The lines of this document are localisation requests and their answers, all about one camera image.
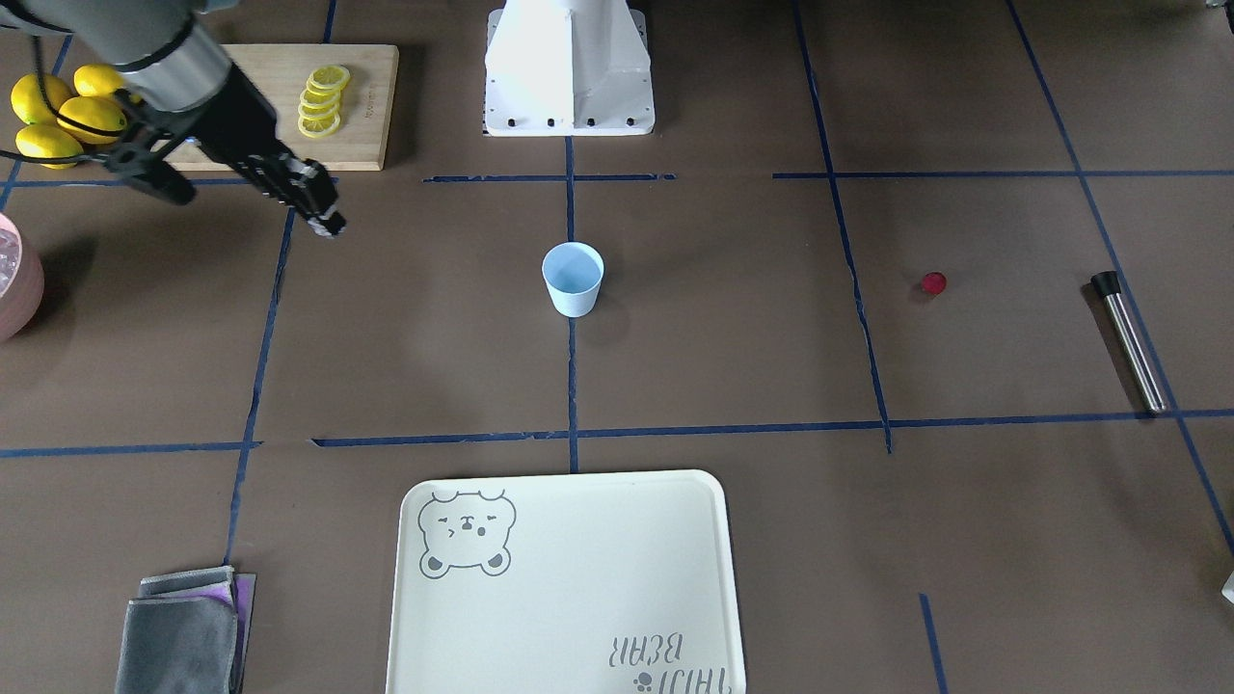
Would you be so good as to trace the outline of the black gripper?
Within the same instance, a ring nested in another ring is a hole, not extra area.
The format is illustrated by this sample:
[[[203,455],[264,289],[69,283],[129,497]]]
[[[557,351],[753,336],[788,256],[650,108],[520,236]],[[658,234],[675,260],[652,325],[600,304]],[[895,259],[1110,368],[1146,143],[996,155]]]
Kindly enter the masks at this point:
[[[273,106],[244,70],[232,65],[218,93],[191,110],[189,135],[211,161],[291,205],[313,233],[338,237],[347,221],[338,209],[334,177],[320,162],[294,162],[276,130]]]

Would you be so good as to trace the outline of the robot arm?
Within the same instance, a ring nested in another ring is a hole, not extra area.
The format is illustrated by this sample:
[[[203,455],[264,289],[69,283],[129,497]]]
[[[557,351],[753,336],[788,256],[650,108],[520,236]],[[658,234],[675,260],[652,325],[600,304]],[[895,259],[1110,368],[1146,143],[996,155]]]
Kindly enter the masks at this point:
[[[118,105],[130,123],[100,162],[123,184],[190,203],[195,189],[168,156],[193,141],[313,233],[342,233],[346,219],[328,170],[283,144],[275,109],[199,22],[199,14],[217,9],[216,1],[5,1],[2,27],[74,35],[118,70]]]

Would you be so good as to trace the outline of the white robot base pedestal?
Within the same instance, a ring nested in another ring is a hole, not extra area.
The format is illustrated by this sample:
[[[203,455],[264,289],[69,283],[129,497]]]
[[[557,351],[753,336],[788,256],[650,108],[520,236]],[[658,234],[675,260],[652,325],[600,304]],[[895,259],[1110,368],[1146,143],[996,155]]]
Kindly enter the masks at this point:
[[[652,133],[645,16],[626,1],[507,1],[487,16],[482,132],[490,137]]]

